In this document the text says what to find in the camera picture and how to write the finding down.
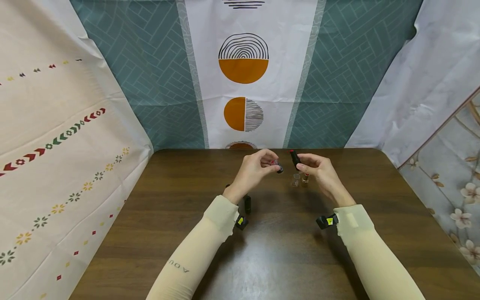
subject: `dark wood tabletop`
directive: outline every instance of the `dark wood tabletop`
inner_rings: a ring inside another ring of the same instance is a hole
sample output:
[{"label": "dark wood tabletop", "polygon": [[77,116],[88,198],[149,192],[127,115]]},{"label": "dark wood tabletop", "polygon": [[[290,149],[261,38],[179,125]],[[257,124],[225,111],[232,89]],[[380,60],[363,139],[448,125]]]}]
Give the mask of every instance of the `dark wood tabletop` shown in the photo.
[{"label": "dark wood tabletop", "polygon": [[[145,299],[167,259],[253,152],[155,153],[70,299]],[[291,187],[290,155],[275,152],[285,171],[249,193],[250,223],[222,244],[193,298],[368,299],[336,228],[320,230],[315,223],[332,213],[331,204],[313,179],[308,187]],[[382,152],[299,152],[332,160],[426,299],[478,299],[480,278]],[[239,207],[243,214],[243,202]]]}]

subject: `floral wallpaper cloth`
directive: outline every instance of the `floral wallpaper cloth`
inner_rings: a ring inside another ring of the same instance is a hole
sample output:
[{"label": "floral wallpaper cloth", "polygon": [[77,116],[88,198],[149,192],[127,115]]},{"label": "floral wallpaper cloth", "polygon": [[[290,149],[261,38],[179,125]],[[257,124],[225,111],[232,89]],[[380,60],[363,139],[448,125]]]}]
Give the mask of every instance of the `floral wallpaper cloth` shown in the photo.
[{"label": "floral wallpaper cloth", "polygon": [[480,276],[480,96],[400,168],[405,180]]}]

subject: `black lipstick tube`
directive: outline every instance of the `black lipstick tube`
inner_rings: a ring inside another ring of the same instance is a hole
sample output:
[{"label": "black lipstick tube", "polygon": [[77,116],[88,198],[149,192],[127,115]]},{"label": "black lipstick tube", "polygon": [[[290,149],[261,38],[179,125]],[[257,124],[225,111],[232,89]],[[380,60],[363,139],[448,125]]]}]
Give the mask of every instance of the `black lipstick tube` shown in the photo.
[{"label": "black lipstick tube", "polygon": [[293,162],[293,165],[295,166],[295,169],[297,171],[299,171],[297,169],[297,164],[301,164],[301,160],[300,160],[299,156],[297,155],[297,151],[290,150],[290,156],[292,156],[292,162]]}]

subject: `cosmetic item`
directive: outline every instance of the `cosmetic item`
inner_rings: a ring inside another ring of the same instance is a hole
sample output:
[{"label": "cosmetic item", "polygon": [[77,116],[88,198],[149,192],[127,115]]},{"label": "cosmetic item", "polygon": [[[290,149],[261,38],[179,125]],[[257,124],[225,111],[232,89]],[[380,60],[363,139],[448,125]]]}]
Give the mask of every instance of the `cosmetic item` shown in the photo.
[{"label": "cosmetic item", "polygon": [[300,184],[300,174],[293,174],[293,179],[290,185],[294,188],[297,188]]},{"label": "cosmetic item", "polygon": [[276,159],[275,159],[275,160],[272,160],[272,161],[270,162],[270,164],[271,164],[272,166],[273,166],[273,165],[278,165],[278,166],[280,166],[280,170],[278,170],[277,173],[278,173],[278,174],[283,173],[283,167],[282,167],[281,164],[278,162],[278,160],[276,160]]},{"label": "cosmetic item", "polygon": [[292,156],[293,165],[295,166],[295,169],[298,171],[297,164],[300,164],[301,161],[300,161],[299,156],[297,155],[297,151],[290,150],[290,156]]},{"label": "cosmetic item", "polygon": [[249,215],[252,212],[252,198],[249,195],[245,195],[243,204],[245,205],[245,213]]},{"label": "cosmetic item", "polygon": [[303,173],[303,176],[301,177],[301,186],[302,187],[307,187],[308,186],[308,177],[310,175],[307,173]]}]

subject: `arm sleeve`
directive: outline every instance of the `arm sleeve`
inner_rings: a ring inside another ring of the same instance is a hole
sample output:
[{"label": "arm sleeve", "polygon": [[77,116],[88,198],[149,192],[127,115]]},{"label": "arm sleeve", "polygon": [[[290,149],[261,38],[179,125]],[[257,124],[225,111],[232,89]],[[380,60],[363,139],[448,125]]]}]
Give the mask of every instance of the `arm sleeve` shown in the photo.
[{"label": "arm sleeve", "polygon": [[158,275],[147,300],[189,300],[216,251],[232,235],[238,206],[217,196]]},{"label": "arm sleeve", "polygon": [[334,209],[347,247],[371,300],[424,300],[405,267],[375,231],[362,205]]}]

